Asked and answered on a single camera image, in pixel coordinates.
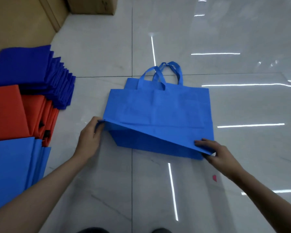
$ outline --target dark shoe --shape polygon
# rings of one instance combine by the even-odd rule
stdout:
[[[152,231],[152,233],[172,233],[172,232],[165,229],[165,228],[159,228],[159,229]]]
[[[109,233],[109,232],[99,227],[91,227],[91,228],[87,228],[85,230],[79,231],[78,233]]]

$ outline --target cardboard box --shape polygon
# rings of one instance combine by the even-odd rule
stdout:
[[[73,14],[114,15],[117,0],[68,0]]]
[[[62,1],[48,0],[50,10],[46,14],[39,0],[0,0],[0,50],[50,44],[68,15]],[[49,13],[53,14],[53,23]]]

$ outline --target tile floor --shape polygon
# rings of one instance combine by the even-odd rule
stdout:
[[[210,89],[215,139],[266,186],[286,190],[280,195],[291,203],[291,0],[118,0],[115,16],[70,15],[52,50],[79,78],[71,106],[59,114],[45,174],[71,157],[81,129],[103,115],[110,89],[154,63],[175,61],[184,85]],[[171,71],[164,74],[176,83]],[[254,124],[274,125],[222,127]],[[107,132],[41,232],[91,226],[274,232],[207,162],[117,147]]]

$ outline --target blue handle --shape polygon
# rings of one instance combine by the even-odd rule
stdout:
[[[166,81],[165,81],[164,76],[163,76],[163,74],[158,66],[151,67],[147,71],[145,71],[145,73],[139,78],[137,89],[141,89],[143,87],[145,75],[147,72],[149,72],[151,70],[155,70],[155,74],[158,75],[158,78],[160,79],[161,83],[164,85],[164,90],[165,90],[166,89]]]
[[[163,71],[165,66],[170,67],[170,69],[174,72],[174,74],[177,75],[178,78],[178,85],[183,86],[183,76],[182,76],[182,70],[181,67],[174,61],[171,61],[169,63],[161,63],[161,65],[159,66],[160,70]],[[158,81],[159,79],[159,75],[155,74],[153,77],[153,81]]]

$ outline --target person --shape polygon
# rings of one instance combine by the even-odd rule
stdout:
[[[39,232],[73,178],[95,155],[104,127],[100,124],[96,129],[98,120],[101,118],[93,117],[81,131],[75,153],[68,161],[0,208],[0,233]],[[215,156],[203,156],[249,196],[277,233],[291,233],[290,203],[246,172],[225,146],[207,139],[196,140],[194,143],[196,146],[209,147],[216,151]],[[88,228],[81,232],[108,233],[101,228]],[[171,232],[162,228],[153,233]]]

